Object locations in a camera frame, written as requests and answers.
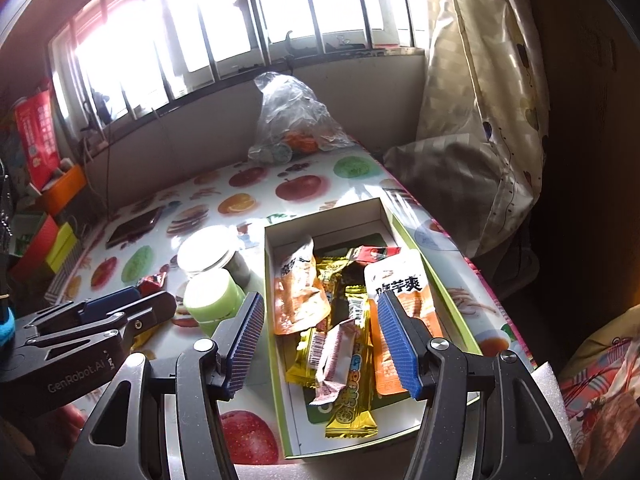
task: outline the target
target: open box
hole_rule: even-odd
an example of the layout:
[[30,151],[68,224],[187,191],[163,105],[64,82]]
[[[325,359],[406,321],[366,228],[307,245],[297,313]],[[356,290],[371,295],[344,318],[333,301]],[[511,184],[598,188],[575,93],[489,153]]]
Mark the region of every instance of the open box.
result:
[[[318,407],[310,409],[308,392],[305,399],[304,388],[284,380],[286,370],[293,364],[296,335],[276,336],[273,333],[273,284],[277,265],[283,257],[295,250],[299,240],[310,235],[314,240],[314,251],[319,251],[351,240],[379,236],[387,246],[419,250],[399,219],[381,199],[373,198],[267,226],[264,234],[271,382],[285,458],[322,456],[359,449],[417,431],[424,413],[424,401],[404,398],[392,404],[385,404],[380,402],[385,399],[382,397],[377,399],[378,402],[372,403],[372,415],[378,425],[376,436],[326,438],[324,428],[328,414],[318,410]],[[422,262],[431,286],[436,313],[446,337],[461,350],[480,354],[481,351],[469,328],[424,254]],[[469,393],[468,402],[477,398],[477,394]]]

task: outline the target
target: white and orange snack pouch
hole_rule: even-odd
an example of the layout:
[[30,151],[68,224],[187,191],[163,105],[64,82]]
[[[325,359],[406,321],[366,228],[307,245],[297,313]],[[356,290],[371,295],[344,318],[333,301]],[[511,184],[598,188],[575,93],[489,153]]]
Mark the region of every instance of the white and orange snack pouch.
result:
[[274,283],[274,327],[277,335],[302,332],[331,313],[324,287],[316,273],[314,242],[307,237],[285,258]]
[[405,389],[400,384],[385,337],[380,330],[378,295],[384,290],[391,290],[396,294],[408,316],[421,319],[431,335],[442,337],[442,329],[433,306],[431,289],[422,266],[420,251],[402,250],[395,256],[369,264],[364,269],[364,280],[371,310],[371,341],[376,391],[380,395],[399,394]]

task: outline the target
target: clear plastic bag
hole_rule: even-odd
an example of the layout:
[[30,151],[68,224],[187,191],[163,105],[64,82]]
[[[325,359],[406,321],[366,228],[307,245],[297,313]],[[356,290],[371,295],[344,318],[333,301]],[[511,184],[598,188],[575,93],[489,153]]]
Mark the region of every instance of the clear plastic bag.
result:
[[293,76],[265,72],[254,79],[262,92],[262,110],[249,158],[283,164],[318,150],[352,146],[353,141],[329,115],[312,89]]

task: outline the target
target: table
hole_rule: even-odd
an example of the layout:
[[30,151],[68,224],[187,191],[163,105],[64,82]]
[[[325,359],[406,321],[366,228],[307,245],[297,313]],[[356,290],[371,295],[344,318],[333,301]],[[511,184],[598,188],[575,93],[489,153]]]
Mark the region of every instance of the table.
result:
[[[316,187],[311,195],[309,186]],[[478,270],[411,194],[360,146],[268,168],[240,162],[126,206],[96,229],[63,294],[76,301],[98,298],[162,269],[168,271],[167,290],[179,299],[187,276],[177,267],[178,248],[197,229],[216,224],[238,233],[239,248],[252,270],[246,290],[263,290],[265,225],[374,197],[389,204],[414,237],[483,351],[490,352],[491,341],[502,339],[533,370],[535,363],[526,344]],[[162,216],[151,232],[133,242],[105,247],[119,224],[159,205],[164,205]],[[168,322],[142,351],[149,358],[177,356],[201,337],[198,327]],[[220,411],[238,428],[255,429],[248,460],[275,464],[281,459],[264,339],[258,343],[245,387],[231,402],[220,403]],[[90,412],[104,388],[76,405]]]

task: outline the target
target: beige curtain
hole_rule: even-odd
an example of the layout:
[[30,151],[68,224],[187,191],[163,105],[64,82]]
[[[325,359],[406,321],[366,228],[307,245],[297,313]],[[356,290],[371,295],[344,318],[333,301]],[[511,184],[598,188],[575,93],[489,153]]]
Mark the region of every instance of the beige curtain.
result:
[[385,165],[468,257],[507,240],[542,185],[548,89],[529,0],[427,0],[415,142]]

